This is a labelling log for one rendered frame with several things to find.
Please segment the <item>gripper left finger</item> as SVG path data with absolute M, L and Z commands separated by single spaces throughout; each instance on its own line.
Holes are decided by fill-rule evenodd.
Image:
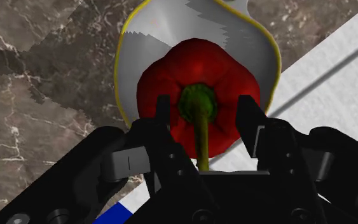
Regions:
M 134 213 L 117 208 L 108 224 L 195 224 L 199 206 L 190 195 L 199 175 L 168 131 L 168 103 L 159 97 L 156 117 L 135 121 L 129 132 L 95 129 L 2 208 L 0 224 L 96 224 L 137 174 L 146 175 L 149 200 Z

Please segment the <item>red bell pepper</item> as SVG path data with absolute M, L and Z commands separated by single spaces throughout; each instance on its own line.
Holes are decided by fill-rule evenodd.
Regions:
M 169 95 L 170 133 L 199 170 L 239 137 L 235 126 L 238 98 L 260 102 L 260 88 L 251 72 L 219 45 L 187 39 L 152 63 L 137 84 L 141 118 L 156 115 L 157 98 Z

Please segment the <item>white bowl with yellow rim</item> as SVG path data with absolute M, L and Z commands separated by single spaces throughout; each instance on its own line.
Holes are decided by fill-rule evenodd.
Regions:
M 250 16 L 249 0 L 144 0 L 126 19 L 114 62 L 116 103 L 127 126 L 138 119 L 135 99 L 141 74 L 181 41 L 218 44 L 256 78 L 268 112 L 282 57 L 274 37 Z

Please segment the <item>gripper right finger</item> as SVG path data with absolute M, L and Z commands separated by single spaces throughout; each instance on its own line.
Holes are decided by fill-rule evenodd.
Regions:
M 358 141 L 332 127 L 308 134 L 268 118 L 249 95 L 235 125 L 279 197 L 273 224 L 358 224 Z

